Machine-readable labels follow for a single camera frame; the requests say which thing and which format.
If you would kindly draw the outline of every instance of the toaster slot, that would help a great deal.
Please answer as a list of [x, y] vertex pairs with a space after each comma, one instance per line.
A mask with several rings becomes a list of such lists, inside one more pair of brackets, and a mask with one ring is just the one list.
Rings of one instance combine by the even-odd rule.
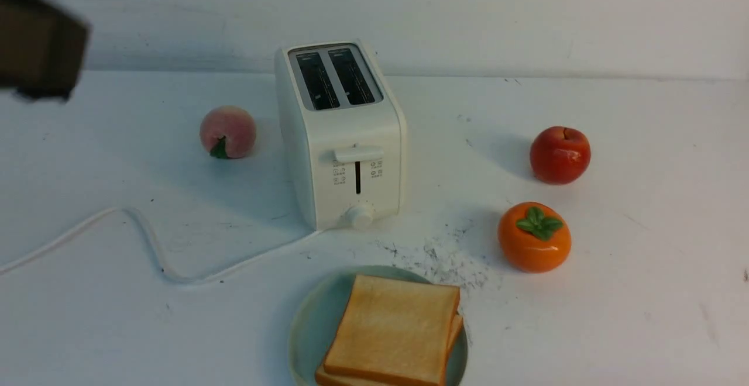
[[297, 54], [297, 63], [315, 109], [338, 108], [340, 103], [319, 53]]
[[338, 75], [343, 86], [343, 90], [346, 92], [349, 104], [371, 104], [377, 101], [375, 94], [372, 92], [373, 89], [377, 92], [377, 87], [373, 87], [374, 84], [372, 83], [371, 85], [367, 81], [372, 81], [372, 75], [369, 74], [369, 69], [366, 68], [363, 61], [359, 63], [351, 48], [330, 50], [328, 51], [328, 55], [335, 68], [335, 73]]
[[356, 194], [362, 193], [362, 162], [354, 163], [354, 175], [356, 176]]

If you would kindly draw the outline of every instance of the white wall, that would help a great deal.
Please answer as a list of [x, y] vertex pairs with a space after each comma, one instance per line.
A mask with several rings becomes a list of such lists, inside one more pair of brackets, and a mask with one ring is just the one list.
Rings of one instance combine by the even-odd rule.
[[62, 0], [91, 68], [271, 71], [281, 44], [362, 37], [389, 74], [749, 75], [749, 0]]

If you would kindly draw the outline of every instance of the blurred object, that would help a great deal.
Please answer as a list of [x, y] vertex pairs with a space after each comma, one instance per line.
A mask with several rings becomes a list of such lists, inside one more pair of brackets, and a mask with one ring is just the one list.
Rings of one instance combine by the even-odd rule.
[[88, 24], [48, 0], [0, 0], [0, 88], [30, 100], [70, 97], [78, 83]]

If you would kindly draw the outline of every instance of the power cord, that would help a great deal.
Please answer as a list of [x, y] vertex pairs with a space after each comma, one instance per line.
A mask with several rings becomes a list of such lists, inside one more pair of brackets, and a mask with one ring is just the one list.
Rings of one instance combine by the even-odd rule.
[[13, 269], [21, 268], [22, 266], [25, 266], [26, 264], [29, 264], [32, 261], [35, 261], [36, 259], [39, 259], [41, 256], [56, 249], [57, 247], [60, 247], [62, 244], [65, 244], [69, 242], [70, 240], [75, 239], [75, 237], [85, 232], [89, 227], [94, 225], [97, 221], [101, 220], [107, 215], [110, 215], [110, 213], [115, 213], [115, 212], [125, 213], [130, 218], [132, 218], [138, 224], [138, 226], [140, 226], [141, 230], [145, 234], [148, 245], [150, 246], [150, 248], [152, 248], [154, 255], [156, 255], [157, 263], [159, 264], [164, 276], [167, 277], [171, 281], [174, 281], [180, 284], [185, 284], [185, 285], [200, 285], [204, 283], [214, 282], [220, 278], [227, 277], [233, 272], [236, 272], [240, 270], [241, 268], [248, 266], [248, 264], [254, 263], [254, 261], [257, 261], [264, 257], [268, 257], [271, 254], [280, 253], [283, 250], [288, 250], [294, 247], [295, 245], [298, 245], [304, 242], [305, 240], [311, 239], [312, 237], [315, 237], [316, 235], [322, 232], [322, 231], [313, 231], [310, 234], [307, 234], [304, 237], [301, 237], [300, 239], [293, 240], [292, 242], [289, 242], [286, 244], [281, 244], [280, 246], [276, 248], [266, 250], [257, 255], [248, 257], [246, 259], [239, 261], [238, 263], [228, 264], [228, 266], [217, 269], [216, 271], [211, 272], [211, 274], [208, 274], [208, 275], [204, 275], [200, 277], [184, 277], [180, 275], [179, 273], [177, 273], [177, 271], [174, 268], [172, 268], [172, 266], [170, 266], [169, 263], [167, 263], [166, 255], [164, 253], [163, 248], [161, 247], [158, 237], [156, 236], [156, 232], [153, 230], [153, 226], [150, 225], [150, 223], [145, 218], [143, 213], [141, 213], [141, 211], [139, 211], [136, 208], [107, 208], [107, 209], [104, 209], [103, 211], [97, 212], [94, 215], [89, 216], [89, 218], [79, 223], [77, 226], [73, 226], [73, 228], [64, 232], [62, 235], [60, 235], [56, 239], [52, 240], [51, 242], [48, 242], [44, 246], [38, 248], [37, 250], [34, 250], [33, 252], [27, 254], [26, 256], [21, 257], [20, 259], [17, 259], [15, 261], [11, 261], [11, 263], [0, 266], [0, 277], [2, 275], [5, 275], [13, 271]]

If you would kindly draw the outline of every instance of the slice of bread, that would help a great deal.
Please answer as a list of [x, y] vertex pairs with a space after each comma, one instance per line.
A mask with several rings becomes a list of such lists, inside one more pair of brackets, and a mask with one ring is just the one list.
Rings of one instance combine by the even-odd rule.
[[[452, 319], [452, 326], [450, 328], [450, 337], [447, 340], [447, 355], [449, 359], [452, 347], [458, 340], [458, 335], [463, 330], [463, 316], [456, 314]], [[386, 383], [375, 380], [366, 380], [364, 378], [346, 377], [342, 375], [332, 375], [325, 371], [323, 364], [320, 364], [318, 370], [315, 372], [315, 381], [320, 386], [389, 386]]]
[[396, 386], [442, 386], [460, 288], [358, 275], [326, 373]]

